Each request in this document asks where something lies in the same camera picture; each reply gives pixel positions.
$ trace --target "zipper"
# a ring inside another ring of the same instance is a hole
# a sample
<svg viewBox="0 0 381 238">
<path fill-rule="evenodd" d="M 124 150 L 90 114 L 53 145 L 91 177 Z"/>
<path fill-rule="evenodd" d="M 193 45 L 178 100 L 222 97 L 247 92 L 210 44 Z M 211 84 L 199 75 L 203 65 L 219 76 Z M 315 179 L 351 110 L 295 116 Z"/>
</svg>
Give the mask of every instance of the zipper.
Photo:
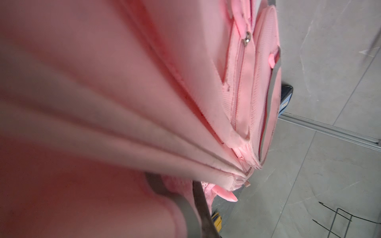
<svg viewBox="0 0 381 238">
<path fill-rule="evenodd" d="M 240 86 L 242 84 L 241 72 L 243 67 L 243 57 L 245 55 L 245 47 L 247 46 L 247 43 L 250 42 L 250 40 L 251 40 L 251 33 L 248 31 L 246 32 L 246 38 L 242 39 L 241 43 L 239 44 L 237 63 L 234 69 L 235 95 L 233 97 L 234 98 L 233 108 L 232 108 L 233 116 L 231 118 L 232 118 L 232 126 L 235 130 L 237 130 L 237 121 L 236 121 L 237 113 L 238 113 L 237 105 L 238 105 L 238 93 L 239 93 Z"/>
<path fill-rule="evenodd" d="M 238 49 L 238 57 L 237 57 L 237 63 L 235 67 L 235 77 L 234 77 L 234 101 L 233 101 L 233 108 L 232 108 L 232 126 L 234 130 L 237 130 L 237 103 L 238 103 L 238 92 L 239 92 L 239 86 L 240 86 L 240 78 L 241 78 L 241 71 L 242 71 L 242 66 L 243 66 L 243 54 L 245 51 L 244 43 L 241 42 L 239 44 L 239 49 Z"/>
</svg>

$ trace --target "black object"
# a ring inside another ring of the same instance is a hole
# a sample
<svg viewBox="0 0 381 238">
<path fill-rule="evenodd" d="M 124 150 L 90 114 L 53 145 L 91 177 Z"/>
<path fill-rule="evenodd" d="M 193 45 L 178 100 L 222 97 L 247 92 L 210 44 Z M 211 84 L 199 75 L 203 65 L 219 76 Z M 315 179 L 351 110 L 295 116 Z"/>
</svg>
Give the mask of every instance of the black object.
<svg viewBox="0 0 381 238">
<path fill-rule="evenodd" d="M 336 211 L 335 211 L 335 210 L 333 210 L 333 209 L 327 207 L 326 205 L 324 205 L 324 203 L 322 203 L 322 202 L 319 202 L 319 203 L 320 203 L 321 205 L 325 206 L 326 208 L 328 208 L 329 210 L 335 212 L 335 216 L 333 217 L 333 221 L 332 221 L 332 224 L 331 224 L 331 228 L 330 228 L 330 229 L 326 228 L 326 227 L 323 226 L 322 224 L 320 224 L 320 223 L 318 223 L 317 221 L 315 221 L 314 219 L 312 219 L 314 222 L 316 222 L 317 224 L 319 224 L 321 227 L 323 227 L 324 229 L 326 229 L 327 231 L 329 231 L 327 238 L 330 237 L 331 233 L 334 234 L 335 236 L 339 237 L 339 238 L 345 238 L 345 237 L 347 236 L 347 232 L 348 232 L 349 225 L 351 224 L 351 222 L 352 222 L 352 218 L 354 218 L 354 217 L 359 218 L 359 219 L 361 219 L 361 220 L 368 221 L 368 222 L 372 222 L 372 223 L 375 223 L 375 224 L 381 224 L 381 223 L 378 223 L 378 222 L 373 222 L 373 221 L 371 221 L 371 220 L 367 220 L 367 219 L 364 219 L 364 218 L 361 218 L 361 217 L 354 216 L 354 215 L 352 215 L 351 213 L 346 212 L 346 211 L 344 211 L 344 210 L 341 209 L 341 208 L 338 208 L 338 209 L 336 209 Z M 341 214 L 339 213 L 339 210 L 345 212 L 346 214 L 348 214 L 348 215 L 350 216 L 350 218 L 347 218 L 347 217 L 341 215 Z M 332 227 L 333 227 L 333 223 L 335 222 L 336 215 L 340 215 L 340 216 L 344 217 L 345 219 L 347 219 L 347 220 L 349 221 L 349 222 L 348 222 L 348 225 L 347 225 L 347 229 L 345 230 L 344 237 L 340 237 L 340 236 L 338 236 L 337 234 L 335 234 L 335 233 L 332 231 Z"/>
<path fill-rule="evenodd" d="M 294 91 L 294 88 L 291 85 L 282 83 L 281 92 L 280 92 L 279 116 L 284 112 L 288 103 L 290 102 L 293 91 Z"/>
</svg>

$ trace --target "black metal wire rack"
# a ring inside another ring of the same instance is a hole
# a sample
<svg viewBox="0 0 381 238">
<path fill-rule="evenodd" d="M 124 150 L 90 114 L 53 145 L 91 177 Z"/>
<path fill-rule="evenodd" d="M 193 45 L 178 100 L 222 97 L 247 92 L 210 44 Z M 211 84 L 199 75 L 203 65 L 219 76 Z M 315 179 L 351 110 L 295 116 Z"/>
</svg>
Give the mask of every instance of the black metal wire rack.
<svg viewBox="0 0 381 238">
<path fill-rule="evenodd" d="M 327 231 L 329 231 L 327 238 L 329 238 L 331 234 L 334 234 L 335 236 L 337 236 L 337 237 L 339 237 L 339 238 L 345 238 L 345 237 L 347 236 L 347 233 L 348 233 L 349 225 L 351 224 L 351 222 L 352 222 L 352 218 L 354 218 L 354 217 L 355 217 L 355 218 L 358 218 L 358 219 L 361 219 L 361 220 L 368 221 L 368 222 L 372 222 L 372 223 L 375 223 L 375 224 L 381 224 L 381 223 L 379 223 L 379 222 L 374 222 L 374 221 L 371 221 L 371 220 L 367 220 L 367 219 L 364 219 L 364 218 L 361 218 L 361 217 L 352 215 L 351 213 L 346 212 L 346 211 L 344 211 L 344 210 L 341 209 L 341 208 L 338 208 L 338 209 L 336 209 L 336 211 L 335 211 L 335 210 L 331 209 L 330 207 L 327 207 L 326 205 L 324 205 L 324 203 L 322 203 L 322 202 L 319 202 L 319 203 L 320 203 L 321 205 L 323 205 L 324 207 L 328 208 L 329 210 L 335 212 L 335 216 L 333 217 L 333 221 L 332 221 L 332 224 L 331 224 L 331 228 L 329 228 L 329 229 L 326 228 L 325 226 L 323 226 L 322 224 L 318 223 L 318 222 L 315 221 L 314 219 L 312 219 L 314 222 L 316 222 L 317 224 L 319 224 L 321 227 L 323 227 L 324 229 L 326 229 Z M 350 218 L 348 218 L 348 217 L 346 217 L 346 216 L 340 214 L 339 211 L 343 211 L 344 213 L 348 214 L 348 216 L 349 216 Z M 348 220 L 348 225 L 347 225 L 347 229 L 345 230 L 344 237 L 340 237 L 339 235 L 335 234 L 335 233 L 332 231 L 333 223 L 335 222 L 335 219 L 336 219 L 336 216 L 337 216 L 337 215 L 340 215 L 340 216 L 342 216 L 342 217 L 344 217 L 345 219 Z"/>
</svg>

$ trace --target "floor tile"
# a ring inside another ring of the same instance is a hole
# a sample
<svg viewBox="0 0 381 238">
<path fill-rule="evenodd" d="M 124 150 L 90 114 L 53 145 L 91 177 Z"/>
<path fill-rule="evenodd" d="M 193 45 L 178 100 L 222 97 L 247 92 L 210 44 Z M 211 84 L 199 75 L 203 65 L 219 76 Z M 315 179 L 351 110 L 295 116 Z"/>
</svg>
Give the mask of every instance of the floor tile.
<svg viewBox="0 0 381 238">
<path fill-rule="evenodd" d="M 381 52 L 344 107 L 335 126 L 381 139 Z"/>
<path fill-rule="evenodd" d="M 321 238 L 334 212 L 342 208 L 353 215 L 377 221 L 381 215 L 381 153 L 325 134 L 316 133 L 292 188 L 273 238 Z M 347 238 L 373 237 L 376 225 L 352 219 Z M 339 217 L 333 231 L 344 236 L 346 220 Z"/>
<path fill-rule="evenodd" d="M 221 236 L 271 237 L 307 153 L 314 131 L 278 121 L 262 170 L 249 179 Z"/>
<path fill-rule="evenodd" d="M 294 87 L 286 111 L 331 125 L 376 50 L 367 52 L 381 27 L 381 1 L 279 0 L 277 10 L 282 80 Z"/>
</svg>

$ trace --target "metal rail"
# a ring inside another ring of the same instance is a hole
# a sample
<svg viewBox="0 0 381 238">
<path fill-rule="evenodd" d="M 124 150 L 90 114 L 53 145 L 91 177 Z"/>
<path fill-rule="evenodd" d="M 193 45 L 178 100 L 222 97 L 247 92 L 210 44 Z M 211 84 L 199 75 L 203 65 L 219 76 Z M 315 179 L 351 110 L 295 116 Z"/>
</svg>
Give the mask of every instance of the metal rail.
<svg viewBox="0 0 381 238">
<path fill-rule="evenodd" d="M 284 112 L 279 119 L 381 152 L 381 140 Z"/>
</svg>

